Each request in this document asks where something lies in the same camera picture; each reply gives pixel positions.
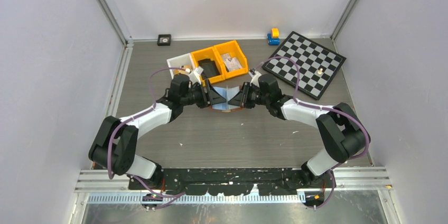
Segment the brown leather card holder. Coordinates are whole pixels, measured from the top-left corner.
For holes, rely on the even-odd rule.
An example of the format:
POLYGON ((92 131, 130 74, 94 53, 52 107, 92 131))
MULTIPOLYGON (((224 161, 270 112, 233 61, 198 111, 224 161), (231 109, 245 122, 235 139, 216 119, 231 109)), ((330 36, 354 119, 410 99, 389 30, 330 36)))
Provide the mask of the brown leather card holder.
POLYGON ((231 112, 235 110, 240 110, 242 107, 240 104, 232 105, 230 103, 230 100, 235 97, 240 92, 241 86, 238 87, 211 87, 211 90, 213 92, 216 92, 220 97, 218 98, 217 102, 214 102, 211 105, 211 109, 218 110, 222 112, 231 112))

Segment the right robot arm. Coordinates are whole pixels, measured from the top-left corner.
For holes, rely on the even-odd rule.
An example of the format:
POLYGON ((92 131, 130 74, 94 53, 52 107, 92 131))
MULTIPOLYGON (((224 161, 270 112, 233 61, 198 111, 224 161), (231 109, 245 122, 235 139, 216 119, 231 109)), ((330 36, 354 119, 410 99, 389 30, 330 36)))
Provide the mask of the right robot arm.
POLYGON ((319 131, 324 148, 301 166, 295 178, 286 178, 295 184, 317 186, 324 173, 366 154, 371 142, 367 130, 348 104, 320 106, 300 101, 282 93, 270 74, 245 82, 239 91, 230 95, 228 103, 241 108, 265 106, 276 118, 307 124, 319 131))

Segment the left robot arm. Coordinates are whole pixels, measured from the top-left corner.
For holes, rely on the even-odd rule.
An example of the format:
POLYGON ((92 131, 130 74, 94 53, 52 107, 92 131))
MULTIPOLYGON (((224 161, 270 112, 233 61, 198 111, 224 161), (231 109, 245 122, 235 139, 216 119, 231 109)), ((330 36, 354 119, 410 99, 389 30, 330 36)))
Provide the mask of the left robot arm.
POLYGON ((226 98, 208 80, 194 83, 188 76, 179 74, 171 80, 165 94, 149 108, 123 118, 106 117, 90 147, 88 158, 106 168, 111 177, 128 175, 142 181, 149 189, 156 189, 163 181, 162 167, 136 155, 138 139, 156 127, 174 121, 185 106, 207 108, 225 102, 226 98))

